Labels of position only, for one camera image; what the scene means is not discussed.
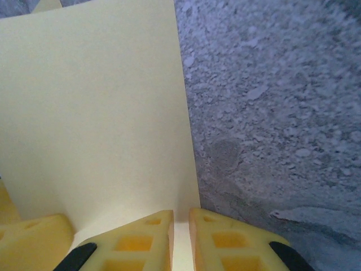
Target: black rubber strip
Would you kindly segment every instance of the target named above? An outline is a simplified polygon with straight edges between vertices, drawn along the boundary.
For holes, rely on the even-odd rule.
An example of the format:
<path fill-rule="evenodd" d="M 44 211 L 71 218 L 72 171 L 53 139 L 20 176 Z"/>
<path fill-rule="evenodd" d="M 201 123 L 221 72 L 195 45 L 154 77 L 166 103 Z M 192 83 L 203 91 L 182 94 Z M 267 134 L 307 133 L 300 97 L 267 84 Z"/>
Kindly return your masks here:
<path fill-rule="evenodd" d="M 96 250 L 96 243 L 84 244 L 74 248 L 68 256 L 54 269 L 54 271 L 79 271 L 83 264 Z"/>
<path fill-rule="evenodd" d="M 270 247 L 290 271 L 315 271 L 293 248 L 279 242 L 271 242 Z"/>

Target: yellow plastic piece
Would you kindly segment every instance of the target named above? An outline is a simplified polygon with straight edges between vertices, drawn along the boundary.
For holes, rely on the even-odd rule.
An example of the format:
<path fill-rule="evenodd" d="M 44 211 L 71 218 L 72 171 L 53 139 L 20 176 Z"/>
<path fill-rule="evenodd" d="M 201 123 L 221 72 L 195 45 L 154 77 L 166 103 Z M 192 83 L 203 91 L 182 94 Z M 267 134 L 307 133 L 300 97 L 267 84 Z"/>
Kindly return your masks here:
<path fill-rule="evenodd" d="M 289 271 L 268 245 L 283 237 L 201 208 L 190 210 L 196 271 Z"/>
<path fill-rule="evenodd" d="M 173 211 L 165 210 L 89 238 L 95 252 L 80 271 L 170 271 L 173 258 Z"/>
<path fill-rule="evenodd" d="M 21 221 L 20 215 L 11 201 L 4 183 L 0 180 L 0 224 Z"/>
<path fill-rule="evenodd" d="M 0 225 L 0 270 L 52 271 L 73 238 L 73 228 L 63 215 Z"/>

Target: paper wall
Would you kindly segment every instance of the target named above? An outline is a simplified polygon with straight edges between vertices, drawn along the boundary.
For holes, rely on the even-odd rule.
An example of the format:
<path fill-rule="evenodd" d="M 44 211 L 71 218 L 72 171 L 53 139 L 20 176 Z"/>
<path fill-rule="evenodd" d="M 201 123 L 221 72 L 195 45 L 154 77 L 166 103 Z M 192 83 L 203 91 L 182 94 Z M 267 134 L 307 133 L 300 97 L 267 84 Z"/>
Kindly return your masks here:
<path fill-rule="evenodd" d="M 0 36 L 0 171 L 20 215 L 65 213 L 75 245 L 173 209 L 174 257 L 181 239 L 190 253 L 181 222 L 199 195 L 173 1 L 91 1 L 1 20 Z"/>

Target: textured stone surface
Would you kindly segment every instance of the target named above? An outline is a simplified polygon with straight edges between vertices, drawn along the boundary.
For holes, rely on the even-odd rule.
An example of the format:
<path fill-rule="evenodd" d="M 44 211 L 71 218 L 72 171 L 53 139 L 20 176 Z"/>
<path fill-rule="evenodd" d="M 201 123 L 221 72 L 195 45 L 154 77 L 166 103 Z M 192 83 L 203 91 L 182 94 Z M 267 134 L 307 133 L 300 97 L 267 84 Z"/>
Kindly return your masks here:
<path fill-rule="evenodd" d="M 0 0 L 0 18 L 36 2 Z M 285 236 L 318 271 L 361 270 L 359 1 L 175 7 L 202 206 Z"/>

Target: cream paper sheet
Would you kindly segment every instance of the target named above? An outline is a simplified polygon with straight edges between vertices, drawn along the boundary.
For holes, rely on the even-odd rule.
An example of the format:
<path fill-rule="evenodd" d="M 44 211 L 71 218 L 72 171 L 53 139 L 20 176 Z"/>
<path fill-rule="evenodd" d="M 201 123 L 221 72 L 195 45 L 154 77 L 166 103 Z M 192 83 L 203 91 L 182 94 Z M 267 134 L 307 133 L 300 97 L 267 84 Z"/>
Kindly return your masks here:
<path fill-rule="evenodd" d="M 0 20 L 0 172 L 24 219 L 65 213 L 84 239 L 175 211 L 192 270 L 199 206 L 172 0 L 94 0 Z"/>
<path fill-rule="evenodd" d="M 38 5 L 34 8 L 32 13 L 38 13 L 43 11 L 54 10 L 56 8 L 62 8 L 60 0 L 40 0 Z"/>

